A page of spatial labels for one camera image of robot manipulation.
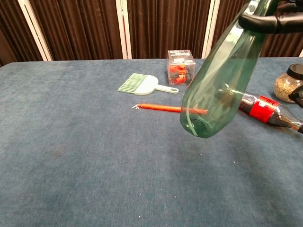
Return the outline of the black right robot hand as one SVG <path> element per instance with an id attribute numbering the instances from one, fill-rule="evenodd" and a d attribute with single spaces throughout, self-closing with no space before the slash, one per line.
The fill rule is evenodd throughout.
<path id="1" fill-rule="evenodd" d="M 281 0 L 277 11 L 280 16 L 255 16 L 242 14 L 239 25 L 247 31 L 263 34 L 290 34 L 303 31 L 303 2 L 301 0 Z"/>

